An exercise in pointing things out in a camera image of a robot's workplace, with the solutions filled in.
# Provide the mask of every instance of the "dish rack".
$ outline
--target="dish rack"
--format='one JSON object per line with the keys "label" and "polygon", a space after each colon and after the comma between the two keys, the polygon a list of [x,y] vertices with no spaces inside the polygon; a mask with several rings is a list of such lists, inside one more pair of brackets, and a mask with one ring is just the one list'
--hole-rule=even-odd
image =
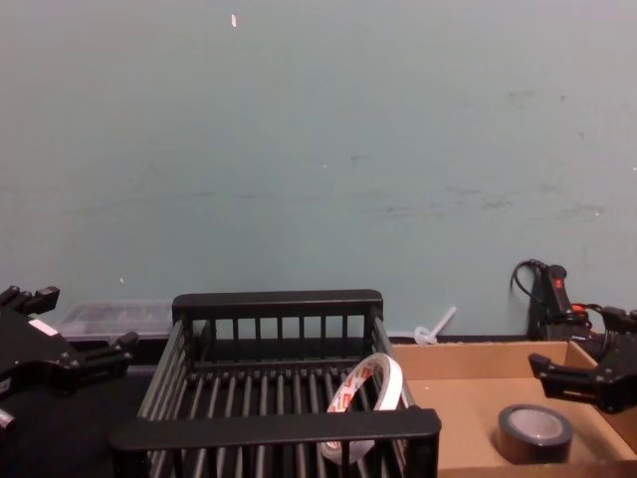
{"label": "dish rack", "polygon": [[[109,437],[116,478],[435,477],[440,420],[403,384],[397,410],[374,411],[382,378],[348,413],[326,413],[366,356],[392,349],[371,290],[189,294],[136,420]],[[351,465],[319,444],[373,439]]]}

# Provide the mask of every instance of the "gray duct tape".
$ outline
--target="gray duct tape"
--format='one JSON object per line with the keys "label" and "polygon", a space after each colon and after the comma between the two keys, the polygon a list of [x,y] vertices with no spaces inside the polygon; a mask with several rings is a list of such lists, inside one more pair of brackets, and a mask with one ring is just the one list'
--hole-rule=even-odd
{"label": "gray duct tape", "polygon": [[512,463],[561,463],[568,459],[573,428],[549,408],[508,406],[500,412],[498,425],[498,451]]}
{"label": "gray duct tape", "polygon": [[0,444],[7,440],[8,433],[15,426],[16,421],[11,413],[0,409]]}

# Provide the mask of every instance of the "brown cardboard box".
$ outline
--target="brown cardboard box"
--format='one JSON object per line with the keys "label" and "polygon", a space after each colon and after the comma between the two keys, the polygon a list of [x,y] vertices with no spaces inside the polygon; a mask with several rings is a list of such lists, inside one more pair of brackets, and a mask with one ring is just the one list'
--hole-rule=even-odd
{"label": "brown cardboard box", "polygon": [[[532,376],[531,353],[593,367],[576,344],[446,344],[394,351],[416,403],[435,408],[442,420],[439,476],[637,478],[636,412],[610,416],[591,405],[546,398]],[[567,464],[516,466],[498,453],[493,444],[498,414],[516,403],[547,406],[570,421],[574,437]]]}

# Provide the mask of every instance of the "black cable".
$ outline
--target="black cable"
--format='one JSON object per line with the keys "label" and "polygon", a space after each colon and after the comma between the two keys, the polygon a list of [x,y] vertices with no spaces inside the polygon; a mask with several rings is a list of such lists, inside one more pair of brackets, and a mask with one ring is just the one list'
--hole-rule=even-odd
{"label": "black cable", "polygon": [[[598,304],[573,304],[573,306],[583,307],[585,310],[596,312],[597,314],[601,316],[602,307]],[[588,319],[587,319],[587,324],[589,329],[593,328],[592,323]],[[604,342],[601,346],[601,352],[600,352],[601,357],[603,357],[606,354],[607,349],[610,347],[611,345],[610,339],[611,339],[610,331],[606,329],[606,324],[604,324]]]}
{"label": "black cable", "polygon": [[514,269],[514,272],[511,275],[511,282],[509,284],[509,287],[512,287],[515,282],[516,285],[520,288],[520,290],[524,292],[525,294],[527,294],[532,300],[539,302],[540,304],[544,304],[544,300],[542,298],[538,297],[536,294],[531,292],[522,284],[522,282],[520,282],[518,273],[522,267],[529,267],[533,269],[533,271],[536,273],[538,271],[541,271],[545,267],[547,267],[546,264],[544,264],[542,261],[539,261],[537,259],[528,259],[526,261],[521,261]]}

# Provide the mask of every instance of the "white tape roll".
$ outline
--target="white tape roll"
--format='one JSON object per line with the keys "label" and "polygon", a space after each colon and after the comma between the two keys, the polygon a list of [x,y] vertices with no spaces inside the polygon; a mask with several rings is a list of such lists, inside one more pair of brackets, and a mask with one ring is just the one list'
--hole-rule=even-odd
{"label": "white tape roll", "polygon": [[[359,363],[347,376],[336,391],[327,412],[347,411],[356,391],[379,370],[382,370],[382,387],[374,410],[395,410],[402,392],[402,370],[396,360],[387,354],[373,354]],[[365,456],[372,446],[374,446],[374,440],[349,443],[349,463],[354,463]],[[320,453],[337,465],[342,462],[342,450],[338,442],[321,443]]]}

